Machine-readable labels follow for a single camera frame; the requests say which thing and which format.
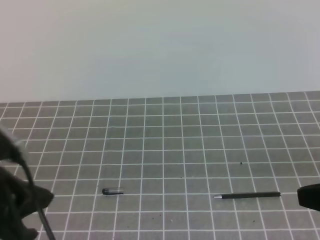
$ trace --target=gray cutting mat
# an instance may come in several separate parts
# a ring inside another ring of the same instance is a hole
[[[319,239],[320,213],[296,196],[320,183],[318,91],[0,103],[0,116],[56,195],[58,240]],[[118,186],[125,195],[101,195]],[[36,214],[25,223],[47,239]]]

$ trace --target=black pen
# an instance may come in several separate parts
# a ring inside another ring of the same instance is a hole
[[[266,192],[242,192],[242,193],[226,193],[213,196],[215,199],[249,199],[249,198],[267,198],[280,197],[281,193],[278,191]]]

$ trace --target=white wall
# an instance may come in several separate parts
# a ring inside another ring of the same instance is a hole
[[[320,89],[318,0],[2,0],[0,102]]]

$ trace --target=pen cap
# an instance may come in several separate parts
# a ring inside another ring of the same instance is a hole
[[[103,195],[120,195],[124,194],[124,189],[122,187],[108,187],[102,189]]]
[[[300,187],[297,193],[300,206],[320,211],[320,184]]]

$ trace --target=white grid line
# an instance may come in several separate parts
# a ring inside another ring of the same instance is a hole
[[[311,100],[307,100],[308,106],[309,106],[309,108],[311,109],[310,102],[311,102]],[[313,117],[314,117],[314,119],[315,119],[315,121],[316,121],[316,124],[317,124],[318,127],[320,128],[319,122],[317,122],[317,118],[316,118],[316,116],[315,116],[315,112],[312,112],[312,115],[313,115]]]
[[[108,118],[107,123],[106,123],[106,131],[105,131],[104,142],[103,142],[103,151],[102,151],[102,154],[101,154],[101,160],[100,160],[100,164],[99,164],[99,173],[98,173],[97,184],[96,184],[96,189],[95,189],[95,194],[94,194],[94,199],[93,199],[93,206],[92,206],[91,217],[90,217],[90,225],[89,225],[89,230],[90,231],[88,233],[87,240],[90,240],[90,233],[92,231],[91,228],[92,228],[92,222],[93,222],[93,219],[94,219],[94,212],[95,212],[96,200],[97,200],[99,183],[100,183],[100,174],[101,174],[101,169],[102,169],[103,160],[104,160],[104,153],[105,153],[105,147],[106,147],[108,125],[109,125],[109,118]]]
[[[244,150],[245,148],[227,148],[226,150]],[[306,147],[268,147],[268,148],[246,148],[247,150],[286,150],[286,149],[307,149]],[[320,149],[320,147],[309,147],[309,149]],[[166,149],[164,150],[165,152],[169,152],[169,151],[196,151],[199,149]],[[206,148],[207,150],[224,150],[223,148]],[[145,152],[154,152],[156,150],[144,150]],[[102,152],[101,151],[83,151],[84,153],[96,153],[96,152]],[[105,152],[122,152],[121,150],[107,150]],[[141,150],[124,150],[124,152],[141,152]],[[39,154],[41,153],[41,151],[30,151],[30,154]],[[62,151],[46,151],[46,153],[62,153]],[[82,151],[66,151],[66,153],[82,153]]]
[[[234,104],[234,109],[235,109],[235,113],[236,113],[236,120],[239,123],[236,104]],[[240,135],[241,135],[241,139],[242,139],[243,145],[245,145],[244,136],[242,134],[242,129],[241,129],[240,126],[239,126],[239,130],[240,130]],[[247,165],[248,165],[248,168],[249,168],[253,190],[254,190],[254,192],[257,192],[256,185],[255,185],[255,182],[254,182],[254,176],[253,176],[252,171],[251,171],[251,166],[250,166],[250,162],[249,162],[249,158],[248,158],[247,149],[244,150],[244,154],[245,154],[245,158],[246,158]],[[263,231],[264,231],[264,236],[265,236],[265,239],[267,240],[268,236],[267,236],[267,232],[266,232],[266,228],[265,228],[265,221],[264,221],[264,219],[262,217],[261,207],[260,207],[260,203],[259,203],[259,199],[258,198],[256,199],[256,202],[257,202],[257,206],[258,206],[258,210],[259,210],[259,215],[260,215],[260,218],[261,218],[261,223],[262,223],[262,228],[263,228]]]
[[[230,102],[228,103],[230,105],[233,105],[233,104],[237,104],[237,102]],[[306,113],[320,113],[320,111],[313,111],[311,109],[311,111],[268,111],[268,112],[257,112],[256,114],[258,115],[269,115],[269,114],[293,114],[293,113],[296,113],[296,114],[306,114]],[[198,116],[198,114],[185,114],[185,113],[181,113],[183,116]],[[231,112],[231,113],[221,113],[219,115],[235,115],[236,112]],[[237,113],[238,115],[254,115],[254,113],[252,112],[239,112]],[[165,117],[172,117],[172,116],[179,116],[180,114],[164,114],[163,116]],[[216,116],[218,115],[217,113],[199,113],[199,115],[201,116]],[[143,117],[143,116],[146,116],[146,117],[162,117],[161,114],[148,114],[148,115],[128,115],[128,117]],[[42,118],[42,119],[51,119],[53,118],[54,116],[39,116],[39,118]],[[57,118],[61,118],[61,119],[68,119],[68,118],[71,118],[72,115],[70,114],[69,116],[59,116],[57,115],[56,116]],[[74,116],[75,119],[80,119],[80,118],[89,118],[90,115],[78,115],[78,116]],[[93,115],[92,116],[93,118],[125,118],[126,115]],[[3,119],[34,119],[35,116],[22,116],[22,117],[3,117]]]
[[[304,134],[304,135],[233,135],[233,136],[204,136],[201,137],[199,136],[167,136],[164,137],[165,139],[193,139],[193,138],[203,138],[203,139],[208,139],[208,138],[237,138],[237,137],[263,137],[263,138],[268,138],[268,137],[282,137],[282,136],[288,136],[288,137],[301,137],[301,136],[320,136],[320,134]],[[106,139],[162,139],[162,137],[107,137]],[[35,142],[40,142],[40,141],[68,141],[68,140],[77,140],[77,141],[83,141],[83,140],[101,140],[103,141],[104,138],[42,138],[42,139],[29,139],[30,141],[35,141]]]
[[[8,103],[5,105],[4,110],[3,110],[3,113],[2,113],[1,116],[0,116],[0,123],[1,123],[2,117],[3,117],[4,114],[5,114],[5,111],[6,111],[6,109],[7,109],[7,106],[8,106]]]
[[[145,131],[146,131],[146,111],[147,111],[147,99],[144,99],[144,124],[143,124],[143,138],[142,138],[142,162],[141,162],[141,179],[143,178],[143,174],[144,174],[144,153],[145,153]],[[138,236],[137,239],[140,239],[140,224],[141,224],[141,205],[142,205],[142,180],[140,181],[140,195],[139,195],[139,216],[138,216]]]
[[[291,99],[287,99],[287,100],[269,100],[269,101],[236,101],[235,103],[236,104],[250,104],[250,103],[282,103],[282,102],[307,102],[307,101],[310,101],[310,102],[319,102],[320,99],[301,99],[301,100],[291,100]],[[232,101],[226,101],[226,102],[210,102],[210,101],[207,101],[207,102],[182,102],[181,104],[187,104],[187,105],[194,105],[194,104],[232,104],[233,102]],[[129,106],[142,106],[144,104],[128,104]],[[179,105],[179,103],[147,103],[146,105]],[[107,106],[126,106],[126,104],[84,104],[84,105],[51,105],[51,106],[44,106],[46,108],[56,108],[56,107],[107,107]],[[8,108],[22,108],[22,106],[8,106]],[[39,108],[39,106],[26,106],[26,108]]]
[[[294,230],[298,231],[310,231],[310,230],[320,230],[320,228],[295,228]],[[115,232],[138,232],[139,230],[116,230]],[[188,229],[166,229],[165,232],[187,232]],[[190,229],[190,232],[212,232],[212,229]],[[216,229],[216,232],[262,232],[263,229]],[[276,228],[276,229],[267,229],[267,232],[273,232],[273,231],[287,231],[290,230],[287,228]],[[55,230],[54,233],[63,233],[62,230]],[[87,233],[89,230],[68,230],[67,233]],[[113,230],[92,230],[91,232],[95,233],[112,233]],[[140,232],[162,232],[161,229],[158,230],[140,230]]]
[[[163,225],[163,231],[162,231],[162,238],[165,239],[165,119],[164,119],[164,113],[165,113],[165,106],[162,106],[162,225]]]
[[[62,153],[61,153],[61,156],[60,156],[60,159],[59,159],[59,164],[58,164],[58,166],[57,166],[57,170],[56,170],[56,173],[55,173],[55,177],[54,177],[54,180],[53,180],[53,183],[52,183],[51,192],[54,191],[54,187],[55,187],[55,185],[56,185],[56,181],[57,181],[57,178],[58,178],[59,169],[60,169],[61,162],[62,162],[62,158],[63,158],[63,152],[64,152],[65,149],[66,149],[66,145],[67,145],[67,141],[65,141],[64,146],[63,146],[63,150],[62,150]],[[48,211],[49,211],[49,207],[46,208],[45,214],[47,214]],[[41,226],[41,231],[40,231],[40,234],[39,234],[39,239],[40,239],[40,237],[41,237],[41,232],[42,232],[42,230],[43,230],[43,226]]]
[[[203,133],[203,128],[201,125],[201,117],[200,117],[200,106],[198,104],[198,115],[199,115],[199,121],[200,121],[200,129],[201,129],[201,139],[202,139],[202,152],[203,152],[203,159],[204,159],[204,166],[205,166],[205,176],[206,176],[206,186],[208,188],[208,200],[209,200],[209,206],[210,206],[210,216],[211,216],[211,221],[212,221],[212,229],[213,229],[213,239],[216,239],[216,232],[215,232],[215,223],[214,223],[214,214],[212,212],[212,196],[211,196],[211,191],[210,191],[210,185],[209,185],[209,178],[208,178],[208,169],[207,169],[207,158],[206,158],[206,153],[205,153],[205,144],[204,144],[204,133]]]
[[[107,214],[114,214],[114,213],[162,213],[162,212],[165,212],[165,213],[186,213],[186,212],[190,212],[190,213],[234,213],[234,212],[237,212],[237,213],[259,213],[260,211],[259,210],[189,210],[189,211],[186,211],[186,210],[165,210],[165,211],[162,211],[162,210],[150,210],[150,211],[145,211],[145,210],[142,210],[142,211],[94,211],[94,213],[107,213]],[[262,213],[282,213],[282,212],[305,212],[307,213],[308,210],[307,209],[293,209],[293,210],[261,210]],[[48,211],[47,212],[48,214],[67,214],[68,211]],[[92,211],[72,211],[71,213],[73,214],[91,214]]]
[[[21,112],[20,112],[20,114],[19,114],[19,117],[21,116],[21,114],[22,114],[22,112],[23,112],[23,110],[24,110],[24,106],[25,106],[25,103],[24,103],[23,106],[22,106],[22,109],[21,109]],[[16,120],[16,122],[15,122],[15,125],[14,125],[13,130],[12,130],[12,135],[14,134],[14,131],[15,131],[16,127],[17,127],[18,120],[19,120],[19,118],[18,118],[18,119]],[[19,165],[16,165],[15,171],[14,171],[14,175],[17,174],[18,169],[19,169]]]
[[[126,117],[125,117],[125,129],[124,132],[127,131],[127,120],[128,120],[128,104],[129,104],[129,99],[127,100],[127,108],[126,108]],[[122,156],[121,156],[121,165],[120,165],[120,173],[119,173],[119,183],[118,183],[118,188],[120,188],[121,184],[121,178],[122,178],[122,167],[123,167],[123,162],[124,162],[124,150],[125,150],[125,142],[123,141],[123,146],[122,146]],[[112,239],[115,238],[115,233],[116,233],[116,224],[117,224],[117,215],[118,215],[118,204],[119,204],[119,195],[116,196],[116,204],[115,204],[115,215],[114,215],[114,225],[113,225],[113,234],[112,234]]]
[[[218,121],[219,121],[220,132],[222,133],[222,128],[221,128],[221,125],[220,125],[220,118],[219,117],[218,117]],[[225,149],[225,143],[224,143],[223,140],[222,140],[222,148],[223,148],[224,157],[227,158],[226,149]],[[228,172],[228,179],[229,179],[230,189],[231,189],[231,192],[233,193],[233,187],[232,187],[231,176],[230,176],[230,171],[229,171],[228,164],[226,165],[226,170]],[[232,199],[232,202],[233,202],[233,207],[236,210],[237,208],[236,208],[235,200]],[[242,240],[242,236],[241,236],[241,233],[240,233],[240,224],[239,224],[239,219],[238,219],[237,212],[235,212],[235,219],[236,219],[236,225],[237,225],[237,228],[238,228],[239,240]]]
[[[313,161],[294,161],[293,164],[313,164]],[[247,162],[247,161],[242,161],[242,164],[246,165],[246,164],[268,164],[268,161],[257,161],[257,162]],[[272,162],[273,164],[291,164],[290,161],[274,161]],[[118,166],[121,163],[103,163],[102,166]],[[141,165],[142,163],[125,163],[123,164],[124,166],[135,166],[135,165]],[[144,165],[161,165],[162,163],[143,163]],[[166,162],[164,163],[164,165],[182,165],[183,163],[181,162]],[[239,164],[239,162],[186,162],[186,165],[223,165],[223,164],[228,164],[228,165],[233,165],[233,164]],[[14,165],[4,165],[5,167],[8,168],[13,168]],[[33,167],[36,168],[38,165],[28,165],[29,167]],[[62,166],[62,167],[77,167],[77,166],[100,166],[100,164],[54,164],[54,165],[42,165],[41,167],[58,167],[58,166]],[[318,175],[309,175],[306,177],[318,177]],[[268,178],[268,176],[266,177],[258,177],[255,176],[254,178]]]
[[[208,177],[209,179],[251,179],[250,176],[237,176],[237,177]],[[260,176],[260,177],[254,177],[253,179],[294,179],[296,178],[295,176],[277,176],[277,177],[272,177],[272,176]],[[318,176],[300,176],[300,178],[318,178]],[[160,180],[162,179],[161,177],[158,178],[122,178],[123,180]],[[165,179],[181,179],[181,177],[166,177]],[[186,177],[186,179],[206,179],[205,177]],[[79,179],[57,179],[58,181],[97,181],[98,178],[79,178]],[[119,178],[100,178],[100,180],[119,180]],[[41,182],[52,182],[53,179],[36,179],[37,181]]]
[[[36,124],[36,121],[37,121],[37,119],[38,119],[38,116],[39,116],[39,113],[40,113],[41,109],[42,109],[42,108],[39,107],[39,111],[38,111],[38,113],[37,113],[37,118],[35,119],[35,121],[34,121],[34,123],[33,123],[33,126]],[[55,111],[53,120],[55,119],[55,117],[56,117],[56,115],[57,115],[57,112],[58,112],[58,108],[57,108],[56,111]],[[36,177],[37,177],[37,173],[38,173],[39,167],[40,167],[40,165],[41,165],[42,158],[43,158],[43,156],[44,156],[44,153],[45,153],[45,150],[46,150],[46,146],[47,146],[47,142],[48,142],[48,138],[49,138],[49,135],[50,135],[50,132],[51,132],[51,130],[52,130],[52,126],[53,126],[53,125],[54,125],[54,121],[52,121],[51,128],[50,128],[49,133],[48,133],[48,137],[47,137],[47,139],[46,139],[46,141],[45,141],[45,144],[44,144],[44,146],[43,146],[42,153],[41,153],[41,156],[40,156],[40,159],[39,159],[39,163],[38,163],[38,165],[37,165],[37,167],[36,167],[36,170],[35,170],[35,173],[34,173],[34,176],[33,176],[33,180],[35,180]],[[41,237],[43,228],[44,228],[44,226],[42,225],[42,226],[41,226],[40,233],[39,233],[39,238]]]
[[[312,125],[312,124],[317,124],[316,121],[314,122],[285,122],[285,123],[260,123],[260,125],[297,125],[297,124],[303,124],[303,125]],[[249,124],[221,124],[221,126],[256,126],[258,125],[258,123],[249,123]],[[217,127],[219,126],[219,124],[206,124],[206,125],[202,125],[202,126],[205,126],[205,127]],[[160,128],[162,127],[159,126],[159,125],[148,125],[148,126],[145,126],[146,128]],[[164,126],[165,128],[166,127],[181,127],[181,125],[165,125]],[[183,127],[200,127],[200,125],[198,124],[194,124],[194,125],[183,125]],[[68,129],[69,127],[53,127],[53,129]],[[87,129],[87,128],[90,128],[90,129],[101,129],[101,128],[106,128],[105,126],[71,126],[72,129]],[[109,126],[109,128],[125,128],[125,126]],[[127,126],[127,128],[143,128],[143,126]],[[32,129],[31,127],[17,127],[16,130],[25,130],[25,129]],[[34,127],[33,129],[49,129],[49,127]]]
[[[252,103],[252,107],[253,107],[254,113],[256,113],[256,109],[255,109],[255,106],[254,106],[253,103]],[[263,145],[264,145],[265,149],[267,149],[267,146],[266,146],[266,143],[265,143],[265,139],[264,139],[264,138],[262,138],[262,142],[263,142]],[[276,175],[275,175],[274,169],[273,169],[273,167],[272,167],[272,162],[271,162],[271,160],[270,160],[270,156],[269,156],[268,151],[266,151],[266,155],[267,155],[268,160],[269,160],[269,164],[270,164],[270,168],[271,168],[272,175],[273,175],[273,178],[274,178],[274,182],[275,182],[275,185],[276,185],[276,189],[277,189],[277,191],[279,192],[279,186],[278,186],[278,183],[277,183]],[[280,201],[281,201],[282,209],[285,210],[286,208],[285,208],[285,205],[284,205],[283,200],[282,200],[281,197],[280,197]],[[291,231],[291,228],[290,228],[290,224],[289,224],[289,220],[288,220],[287,213],[286,213],[286,211],[283,211],[283,212],[284,212],[286,224],[287,224],[288,229],[289,229],[289,231],[290,231],[291,239],[294,240],[294,237],[293,237],[293,234],[292,234],[292,231]]]
[[[181,97],[180,97],[180,112],[182,111]],[[181,116],[181,134],[182,134],[182,157],[183,157],[183,173],[184,173],[184,188],[185,188],[185,207],[186,207],[186,223],[188,229],[188,240],[190,240],[190,222],[189,222],[189,206],[188,206],[188,190],[187,190],[187,175],[186,175],[186,160],[185,160],[185,143],[183,141],[184,129],[183,129],[183,118]]]
[[[86,131],[86,137],[88,137],[88,133],[89,133],[89,128],[87,129]],[[84,150],[85,150],[85,147],[86,147],[86,141],[87,140],[84,140],[84,144],[83,144],[83,149],[82,149],[82,154],[81,154],[81,159],[80,159],[80,165],[82,163],[82,160],[83,160],[83,157],[84,157]],[[69,212],[68,212],[68,215],[66,217],[66,221],[65,221],[65,228],[64,228],[64,233],[63,233],[63,237],[62,237],[62,240],[65,240],[65,237],[66,237],[66,232],[67,232],[67,227],[68,227],[68,224],[69,224],[69,217],[70,217],[70,213],[71,213],[71,209],[72,209],[72,204],[73,204],[73,200],[74,200],[74,196],[75,196],[75,193],[76,193],[76,187],[77,187],[77,182],[78,182],[78,179],[79,179],[79,174],[80,174],[80,166],[79,166],[79,169],[78,169],[78,172],[76,174],[76,180],[75,180],[75,183],[74,183],[74,187],[73,187],[73,194],[72,194],[72,197],[71,197],[71,202],[70,202],[70,207],[69,207]]]

